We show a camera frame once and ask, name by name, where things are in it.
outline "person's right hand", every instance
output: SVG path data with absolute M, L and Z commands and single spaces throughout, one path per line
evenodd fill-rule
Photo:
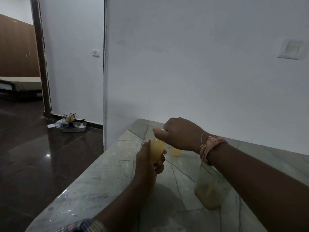
M 163 129 L 153 128 L 156 138 L 166 142 L 174 148 L 193 151 L 199 154 L 201 150 L 201 135 L 206 142 L 209 133 L 193 122 L 183 118 L 170 118 L 163 126 Z

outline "bottle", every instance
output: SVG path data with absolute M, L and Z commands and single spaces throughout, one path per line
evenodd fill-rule
M 181 150 L 172 147 L 171 154 L 172 156 L 178 157 L 181 154 Z
M 166 147 L 166 143 L 160 139 L 154 138 L 150 144 L 150 157 L 155 164 Z
M 207 209 L 220 207 L 232 186 L 214 167 L 201 162 L 200 174 L 195 186 L 195 194 Z

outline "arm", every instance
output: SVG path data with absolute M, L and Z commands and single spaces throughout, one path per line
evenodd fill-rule
M 155 128 L 157 138 L 171 146 L 199 154 L 202 128 L 182 118 L 171 118 Z M 309 187 L 227 143 L 207 157 L 229 181 L 268 231 L 309 231 Z
M 149 154 L 150 140 L 137 153 L 135 175 L 130 185 L 110 205 L 94 217 L 102 222 L 110 232 L 130 231 L 137 220 L 142 205 L 147 200 L 164 165 L 164 156 L 157 164 L 152 164 Z

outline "brown wooden wardrobe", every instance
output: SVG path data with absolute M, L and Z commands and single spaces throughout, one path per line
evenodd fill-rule
M 2 14 L 0 76 L 40 77 L 34 26 Z

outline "hand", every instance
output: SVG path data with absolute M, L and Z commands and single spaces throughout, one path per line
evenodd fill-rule
M 201 135 L 203 142 L 206 143 L 209 133 L 193 122 L 183 118 L 170 118 L 161 130 L 153 128 L 156 138 L 166 142 L 174 148 L 193 151 L 199 154 L 201 150 Z
M 150 158 L 150 140 L 148 139 L 137 153 L 133 181 L 149 188 L 153 187 L 157 180 L 157 175 L 164 170 L 164 161 L 165 157 L 161 155 L 156 164 L 152 163 Z

